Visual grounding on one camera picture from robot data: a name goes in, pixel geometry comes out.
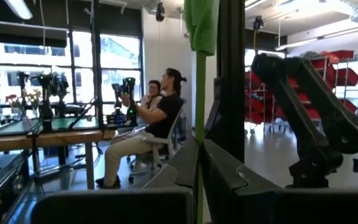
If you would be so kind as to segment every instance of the man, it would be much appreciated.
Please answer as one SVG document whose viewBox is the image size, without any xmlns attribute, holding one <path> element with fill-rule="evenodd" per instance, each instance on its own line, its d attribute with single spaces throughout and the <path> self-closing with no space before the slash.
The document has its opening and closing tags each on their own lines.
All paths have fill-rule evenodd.
<svg viewBox="0 0 358 224">
<path fill-rule="evenodd" d="M 121 142 L 110 145 L 107 149 L 104 160 L 104 178 L 96 180 L 96 183 L 104 189 L 113 189 L 120 186 L 117 176 L 121 158 L 134 154 L 145 154 L 152 150 L 152 144 L 144 141 L 145 137 L 166 138 L 177 117 L 183 100 L 180 98 L 181 82 L 187 82 L 181 73 L 173 68 L 166 69 L 162 75 L 161 90 L 166 92 L 153 111 L 136 105 L 138 115 L 149 124 L 144 131 L 125 139 Z M 129 96 L 121 95 L 122 104 L 128 106 Z"/>
</svg>

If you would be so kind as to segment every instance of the person's hand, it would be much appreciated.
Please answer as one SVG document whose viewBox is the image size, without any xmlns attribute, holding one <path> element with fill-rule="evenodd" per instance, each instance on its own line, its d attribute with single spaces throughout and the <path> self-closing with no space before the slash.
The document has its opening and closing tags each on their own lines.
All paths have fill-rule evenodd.
<svg viewBox="0 0 358 224">
<path fill-rule="evenodd" d="M 123 93 L 121 93 L 121 100 L 122 100 L 122 104 L 124 106 L 128 106 L 129 103 L 131 102 L 130 99 L 129 99 L 129 95 L 125 95 Z"/>
</svg>

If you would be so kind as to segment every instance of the table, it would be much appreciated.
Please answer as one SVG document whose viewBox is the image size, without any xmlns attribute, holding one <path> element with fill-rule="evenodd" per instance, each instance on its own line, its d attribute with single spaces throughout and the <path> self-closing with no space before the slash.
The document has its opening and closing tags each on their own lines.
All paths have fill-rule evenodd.
<svg viewBox="0 0 358 224">
<path fill-rule="evenodd" d="M 58 132 L 40 134 L 35 139 L 36 145 L 37 147 L 54 147 L 85 143 L 86 183 L 88 189 L 94 189 L 92 142 L 102 140 L 104 134 L 98 129 L 98 121 L 96 118 L 90 121 L 87 121 L 85 118 L 81 119 L 73 127 L 72 131 L 59 132 L 64 129 L 67 130 L 67 127 L 74 120 L 75 118 L 54 119 L 52 129 Z M 15 121 L 0 128 L 0 135 L 5 135 L 4 137 L 0 137 L 0 152 L 32 148 L 32 139 L 27 137 L 30 126 L 24 124 L 24 122 L 25 121 Z"/>
</svg>

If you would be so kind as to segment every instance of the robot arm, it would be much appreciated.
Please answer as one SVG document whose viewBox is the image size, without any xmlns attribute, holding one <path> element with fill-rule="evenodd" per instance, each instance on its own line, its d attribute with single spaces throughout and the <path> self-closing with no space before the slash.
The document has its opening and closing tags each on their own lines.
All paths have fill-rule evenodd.
<svg viewBox="0 0 358 224">
<path fill-rule="evenodd" d="M 257 55 L 251 67 L 273 91 L 296 135 L 300 161 L 290 167 L 294 185 L 327 187 L 328 182 L 323 177 L 342 164 L 342 153 L 358 152 L 358 116 L 343 106 L 307 60 Z M 316 108 L 325 137 L 310 120 L 288 77 L 298 82 Z M 354 170 L 358 172 L 358 161 L 355 161 Z"/>
</svg>

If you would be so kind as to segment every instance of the fluorescent light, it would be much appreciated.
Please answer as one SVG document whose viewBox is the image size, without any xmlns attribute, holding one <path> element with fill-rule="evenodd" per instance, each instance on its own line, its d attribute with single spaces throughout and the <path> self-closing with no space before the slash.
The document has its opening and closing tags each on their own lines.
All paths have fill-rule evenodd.
<svg viewBox="0 0 358 224">
<path fill-rule="evenodd" d="M 358 27 L 353 28 L 353 29 L 340 31 L 340 32 L 336 32 L 334 34 L 328 34 L 328 35 L 325 35 L 324 38 L 337 37 L 337 36 L 340 36 L 340 35 L 352 34 L 352 33 L 355 33 L 355 32 L 358 32 Z"/>
<path fill-rule="evenodd" d="M 294 42 L 294 43 L 290 43 L 290 44 L 277 46 L 275 49 L 276 50 L 284 50 L 284 49 L 287 49 L 287 48 L 290 48 L 290 47 L 298 47 L 298 46 L 302 46 L 302 45 L 308 44 L 308 43 L 316 41 L 316 40 L 318 40 L 318 38 L 302 40 L 302 41 L 298 41 L 298 42 Z"/>
<path fill-rule="evenodd" d="M 245 5 L 246 5 L 246 10 L 252 9 L 255 6 L 258 6 L 260 4 L 262 4 L 263 2 L 265 2 L 266 0 L 248 0 L 246 1 Z"/>
<path fill-rule="evenodd" d="M 25 4 L 24 0 L 5 0 L 6 4 L 11 8 L 15 15 L 22 19 L 31 19 L 32 14 L 30 9 Z"/>
</svg>

